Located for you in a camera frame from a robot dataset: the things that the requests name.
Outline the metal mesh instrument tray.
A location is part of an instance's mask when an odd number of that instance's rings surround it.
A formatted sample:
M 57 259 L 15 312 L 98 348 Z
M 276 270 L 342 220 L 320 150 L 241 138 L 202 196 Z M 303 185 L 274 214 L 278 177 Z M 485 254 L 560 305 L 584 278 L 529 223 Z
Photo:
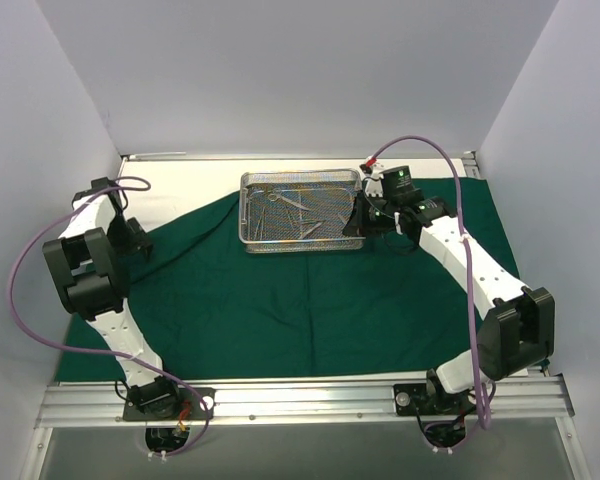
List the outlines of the metal mesh instrument tray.
M 239 238 L 251 254 L 358 250 L 364 239 L 344 237 L 336 215 L 349 218 L 360 188 L 360 175 L 352 169 L 245 173 L 239 189 Z M 270 191 L 302 203 L 309 211 L 270 202 L 266 198 Z M 263 209 L 263 239 L 256 241 L 254 232 Z M 303 219 L 323 219 L 324 224 L 306 239 L 292 240 L 287 210 Z

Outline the green surgical cloth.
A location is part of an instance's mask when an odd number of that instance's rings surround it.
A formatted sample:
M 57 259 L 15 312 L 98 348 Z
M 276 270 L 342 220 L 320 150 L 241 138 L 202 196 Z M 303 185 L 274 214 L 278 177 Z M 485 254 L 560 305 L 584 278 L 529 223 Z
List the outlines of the green surgical cloth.
M 250 254 L 229 194 L 124 259 L 130 310 L 185 380 L 424 371 L 467 350 L 467 297 L 397 235 L 353 251 Z

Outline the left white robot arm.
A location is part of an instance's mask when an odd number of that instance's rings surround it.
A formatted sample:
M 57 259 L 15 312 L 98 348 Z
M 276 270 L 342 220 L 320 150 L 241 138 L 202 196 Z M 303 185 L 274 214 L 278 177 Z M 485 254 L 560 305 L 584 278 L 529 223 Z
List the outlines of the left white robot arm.
M 182 405 L 176 382 L 148 344 L 129 306 L 127 256 L 149 258 L 153 243 L 135 218 L 124 216 L 126 195 L 114 179 L 101 177 L 74 195 L 68 226 L 42 253 L 65 310 L 100 334 L 124 374 L 125 400 L 145 415 L 174 417 Z

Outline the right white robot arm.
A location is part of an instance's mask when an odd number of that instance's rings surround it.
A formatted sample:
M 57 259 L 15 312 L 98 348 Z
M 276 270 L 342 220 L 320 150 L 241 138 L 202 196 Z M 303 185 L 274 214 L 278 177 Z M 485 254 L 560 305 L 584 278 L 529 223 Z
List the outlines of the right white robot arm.
M 499 381 L 550 358 L 555 351 L 555 300 L 505 270 L 459 224 L 440 197 L 410 205 L 369 200 L 358 193 L 343 234 L 371 237 L 394 231 L 437 260 L 468 296 L 469 312 L 482 320 L 470 349 L 430 370 L 424 400 L 449 411 L 460 393 Z

